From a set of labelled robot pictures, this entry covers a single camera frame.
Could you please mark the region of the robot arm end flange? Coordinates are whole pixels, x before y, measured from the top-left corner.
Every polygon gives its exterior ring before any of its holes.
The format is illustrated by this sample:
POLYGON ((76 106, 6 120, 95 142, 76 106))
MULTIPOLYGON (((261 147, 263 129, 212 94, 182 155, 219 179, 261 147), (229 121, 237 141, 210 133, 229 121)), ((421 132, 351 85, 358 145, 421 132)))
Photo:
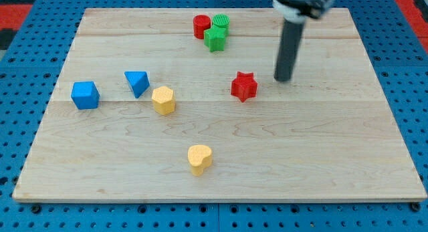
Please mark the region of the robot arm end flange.
POLYGON ((307 18, 321 18, 335 0, 272 0, 272 5, 286 21, 303 23, 307 18))

